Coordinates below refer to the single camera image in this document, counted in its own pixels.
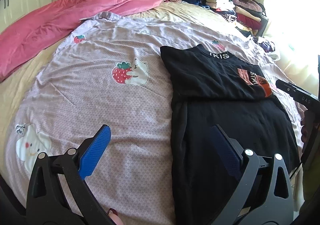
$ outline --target bed sheet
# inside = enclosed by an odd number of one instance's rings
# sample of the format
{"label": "bed sheet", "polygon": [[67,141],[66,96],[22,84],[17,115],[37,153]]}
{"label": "bed sheet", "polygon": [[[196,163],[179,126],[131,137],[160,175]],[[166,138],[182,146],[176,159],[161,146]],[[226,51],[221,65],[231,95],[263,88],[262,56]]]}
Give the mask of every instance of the bed sheet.
{"label": "bed sheet", "polygon": [[[163,2],[159,7],[128,17],[156,18],[177,23],[191,22],[243,38],[233,24],[226,22],[220,15],[192,4]],[[0,83],[0,173],[5,180],[7,180],[7,171],[4,167],[4,148],[7,128],[35,76],[49,62],[52,53],[63,40],[64,38],[42,50],[36,57],[22,65],[10,77]]]}

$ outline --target cable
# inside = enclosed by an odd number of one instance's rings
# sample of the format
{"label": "cable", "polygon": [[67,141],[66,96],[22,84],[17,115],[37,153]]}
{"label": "cable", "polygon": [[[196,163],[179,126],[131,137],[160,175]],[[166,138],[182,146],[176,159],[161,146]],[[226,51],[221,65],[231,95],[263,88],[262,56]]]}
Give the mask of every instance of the cable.
{"label": "cable", "polygon": [[301,166],[302,161],[300,162],[300,164],[298,165],[298,167],[296,168],[296,170],[293,171],[292,175],[290,176],[290,181],[292,179],[292,177],[294,176],[294,174],[297,172],[297,170],[299,169],[299,167]]}

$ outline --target red folded garment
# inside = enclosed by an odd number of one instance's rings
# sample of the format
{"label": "red folded garment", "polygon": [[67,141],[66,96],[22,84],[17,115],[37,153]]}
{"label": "red folded garment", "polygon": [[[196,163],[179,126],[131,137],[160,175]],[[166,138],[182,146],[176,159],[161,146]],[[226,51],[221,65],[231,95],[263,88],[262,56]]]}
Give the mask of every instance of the red folded garment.
{"label": "red folded garment", "polygon": [[247,27],[252,28],[254,30],[260,30],[262,28],[261,22],[257,22],[239,13],[237,13],[237,21],[243,23]]}

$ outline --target white bear print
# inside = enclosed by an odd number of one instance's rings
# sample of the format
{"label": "white bear print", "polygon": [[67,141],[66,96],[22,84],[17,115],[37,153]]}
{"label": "white bear print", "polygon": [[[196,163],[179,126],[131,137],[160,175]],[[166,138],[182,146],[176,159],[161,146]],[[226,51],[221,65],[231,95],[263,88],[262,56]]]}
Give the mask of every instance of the white bear print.
{"label": "white bear print", "polygon": [[50,137],[41,131],[36,133],[36,127],[33,124],[28,126],[25,136],[16,143],[17,156],[24,161],[24,167],[29,174],[32,172],[38,154],[41,152],[49,154],[50,149]]}
{"label": "white bear print", "polygon": [[125,84],[144,85],[149,79],[147,62],[140,62],[137,58],[133,60],[131,71],[127,75],[131,75],[130,79],[125,80]]}

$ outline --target silver screw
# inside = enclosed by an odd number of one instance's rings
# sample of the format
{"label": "silver screw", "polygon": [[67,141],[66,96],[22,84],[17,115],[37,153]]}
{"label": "silver screw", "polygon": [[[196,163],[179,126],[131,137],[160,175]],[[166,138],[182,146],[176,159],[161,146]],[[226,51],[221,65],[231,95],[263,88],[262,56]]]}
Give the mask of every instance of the silver screw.
{"label": "silver screw", "polygon": [[76,149],[75,148],[70,148],[68,150],[68,155],[70,155],[70,156],[74,155],[75,153],[76,153]]}
{"label": "silver screw", "polygon": [[42,159],[45,157],[45,153],[44,152],[41,152],[39,155],[38,155],[38,158]]}
{"label": "silver screw", "polygon": [[253,155],[253,151],[251,149],[246,149],[244,152],[248,156],[252,156]]}
{"label": "silver screw", "polygon": [[280,154],[275,154],[275,158],[278,160],[282,160],[282,156]]}

